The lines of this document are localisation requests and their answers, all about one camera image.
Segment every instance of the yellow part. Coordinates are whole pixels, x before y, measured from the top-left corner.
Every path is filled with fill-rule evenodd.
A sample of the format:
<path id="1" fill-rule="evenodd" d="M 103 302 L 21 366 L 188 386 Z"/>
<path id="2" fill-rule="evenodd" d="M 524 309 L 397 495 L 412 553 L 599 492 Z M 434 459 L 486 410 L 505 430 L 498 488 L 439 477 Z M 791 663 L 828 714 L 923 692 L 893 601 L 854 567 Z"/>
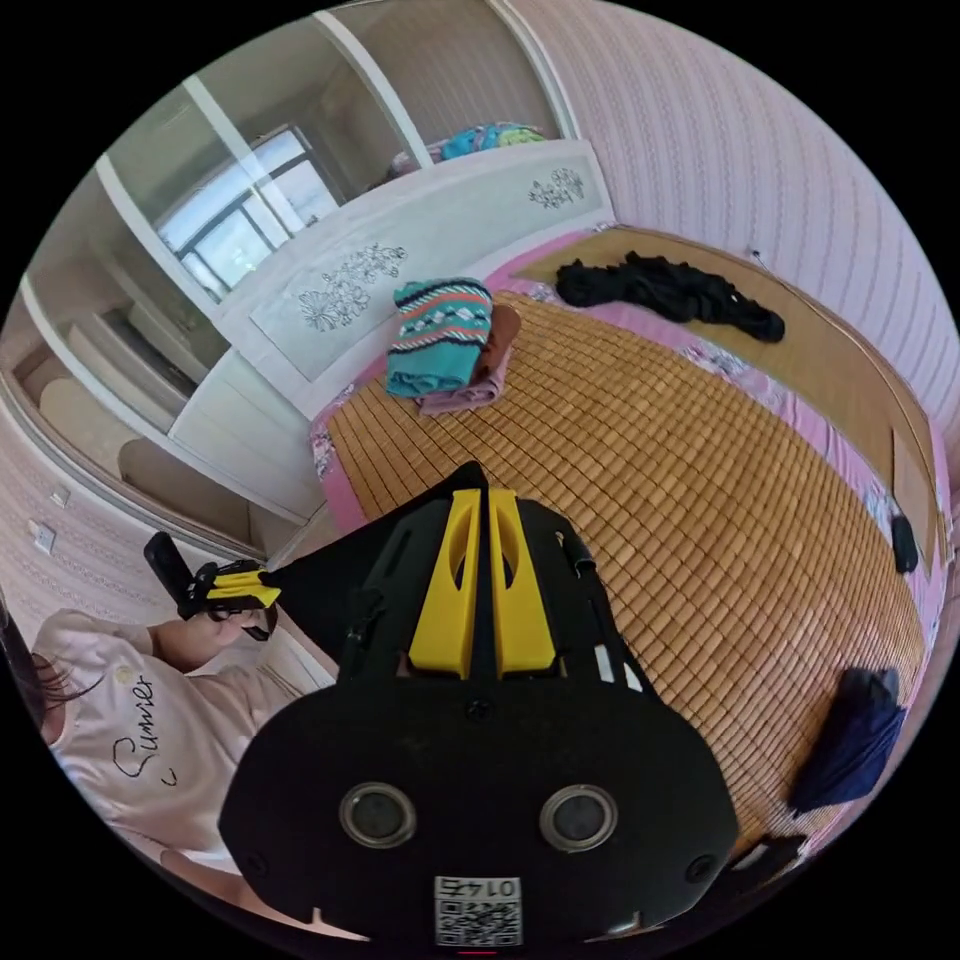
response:
<path id="1" fill-rule="evenodd" d="M 216 577 L 213 588 L 207 593 L 208 600 L 232 600 L 236 597 L 255 597 L 263 608 L 273 606 L 280 591 L 276 587 L 265 587 L 260 582 L 260 571 L 248 573 L 226 573 Z"/>
<path id="2" fill-rule="evenodd" d="M 418 670 L 455 673 L 465 680 L 473 653 L 473 621 L 480 563 L 480 491 L 457 490 L 440 555 L 420 613 L 410 662 Z M 463 577 L 457 586 L 457 571 Z"/>
<path id="3" fill-rule="evenodd" d="M 499 677 L 549 669 L 556 657 L 512 490 L 491 490 L 490 563 Z M 507 586 L 503 562 L 513 574 Z"/>

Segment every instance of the pink towel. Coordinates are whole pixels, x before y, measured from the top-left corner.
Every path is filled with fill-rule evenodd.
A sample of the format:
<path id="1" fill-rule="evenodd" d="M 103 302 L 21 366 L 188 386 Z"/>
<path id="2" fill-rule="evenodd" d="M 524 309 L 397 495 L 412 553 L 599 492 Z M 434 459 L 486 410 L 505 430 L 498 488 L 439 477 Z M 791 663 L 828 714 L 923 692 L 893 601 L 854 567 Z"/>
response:
<path id="1" fill-rule="evenodd" d="M 456 413 L 458 410 L 476 410 L 489 406 L 503 393 L 511 352 L 512 350 L 507 348 L 500 366 L 486 380 L 481 380 L 473 386 L 461 387 L 459 390 L 431 393 L 418 399 L 420 414 L 424 417 L 435 417 L 440 413 Z"/>

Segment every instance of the qr code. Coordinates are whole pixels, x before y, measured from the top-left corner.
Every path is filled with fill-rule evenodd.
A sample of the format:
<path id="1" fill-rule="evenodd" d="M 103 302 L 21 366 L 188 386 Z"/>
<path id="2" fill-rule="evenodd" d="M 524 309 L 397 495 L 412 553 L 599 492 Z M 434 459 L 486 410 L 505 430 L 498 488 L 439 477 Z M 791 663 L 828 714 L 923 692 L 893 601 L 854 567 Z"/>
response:
<path id="1" fill-rule="evenodd" d="M 511 947 L 522 941 L 519 900 L 437 900 L 437 945 Z"/>

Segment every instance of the pink t-shirt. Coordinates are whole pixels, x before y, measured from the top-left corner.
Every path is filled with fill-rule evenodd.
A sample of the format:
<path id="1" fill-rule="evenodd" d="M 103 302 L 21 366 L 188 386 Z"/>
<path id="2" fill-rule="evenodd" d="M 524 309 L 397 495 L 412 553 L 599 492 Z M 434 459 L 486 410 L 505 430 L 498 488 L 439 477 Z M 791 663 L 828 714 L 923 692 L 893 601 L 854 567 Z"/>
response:
<path id="1" fill-rule="evenodd" d="M 217 818 L 240 757 L 300 691 L 263 667 L 185 675 L 151 655 L 145 627 L 64 611 L 33 650 L 65 671 L 64 729 L 51 750 L 93 809 L 154 860 L 166 848 L 237 873 Z"/>

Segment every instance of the bamboo mat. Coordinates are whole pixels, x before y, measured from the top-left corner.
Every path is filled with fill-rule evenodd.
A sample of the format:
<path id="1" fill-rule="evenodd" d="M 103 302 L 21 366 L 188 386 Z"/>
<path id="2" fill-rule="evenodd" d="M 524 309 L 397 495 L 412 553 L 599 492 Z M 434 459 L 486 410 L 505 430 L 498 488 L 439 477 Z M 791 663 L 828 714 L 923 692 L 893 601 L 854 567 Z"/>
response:
<path id="1" fill-rule="evenodd" d="M 738 849 L 826 826 L 835 808 L 794 822 L 784 798 L 841 671 L 894 666 L 906 697 L 923 659 L 876 524 L 812 447 L 731 384 L 585 315 L 497 300 L 523 327 L 496 404 L 420 417 L 381 378 L 330 421 L 367 517 L 473 458 L 492 485 L 566 514 L 651 682 L 716 754 Z"/>
<path id="2" fill-rule="evenodd" d="M 936 471 L 927 416 L 899 374 L 853 327 L 818 304 L 818 309 L 833 321 L 827 322 L 798 291 L 756 264 L 680 237 L 633 227 L 615 227 L 584 237 L 529 264 L 517 276 L 552 285 L 563 264 L 579 258 L 587 266 L 607 266 L 620 263 L 630 250 L 643 257 L 686 261 L 707 273 L 720 274 L 783 317 L 787 332 L 778 344 L 760 343 L 733 327 L 699 321 L 690 323 L 688 329 L 782 383 L 846 437 L 871 464 L 910 520 L 929 575 L 938 537 L 941 553 L 946 537 L 936 488 L 929 480 Z M 834 324 L 850 333 L 856 343 Z M 863 350 L 880 365 L 893 391 Z M 895 452 L 909 462 L 895 464 Z"/>

